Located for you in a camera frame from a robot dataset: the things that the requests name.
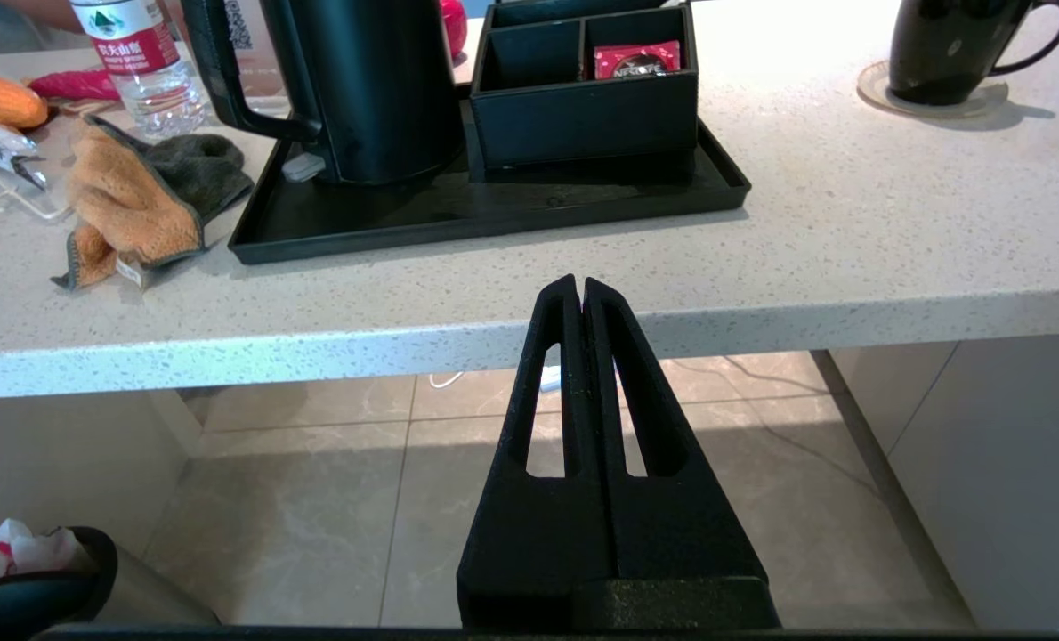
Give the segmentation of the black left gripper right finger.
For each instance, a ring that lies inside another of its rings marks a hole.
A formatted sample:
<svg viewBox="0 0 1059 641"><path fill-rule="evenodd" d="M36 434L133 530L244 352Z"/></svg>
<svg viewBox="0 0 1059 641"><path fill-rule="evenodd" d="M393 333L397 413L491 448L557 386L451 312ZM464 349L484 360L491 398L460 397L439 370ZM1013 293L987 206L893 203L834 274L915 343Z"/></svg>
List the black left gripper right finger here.
<svg viewBox="0 0 1059 641"><path fill-rule="evenodd" d="M778 629L769 578L635 314L586 280L599 386L610 577L581 589L590 629Z"/></svg>

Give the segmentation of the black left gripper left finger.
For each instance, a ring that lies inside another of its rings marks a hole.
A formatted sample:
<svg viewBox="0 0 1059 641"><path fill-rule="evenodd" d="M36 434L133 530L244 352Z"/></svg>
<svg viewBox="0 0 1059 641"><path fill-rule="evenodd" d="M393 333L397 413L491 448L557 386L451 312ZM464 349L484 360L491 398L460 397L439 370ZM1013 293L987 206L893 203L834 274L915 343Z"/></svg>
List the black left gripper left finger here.
<svg viewBox="0 0 1059 641"><path fill-rule="evenodd" d="M561 349L561 477L527 470L540 378ZM466 629L573 629L576 593L610 577L597 396L587 366L574 275L535 300L504 426L457 567Z"/></svg>

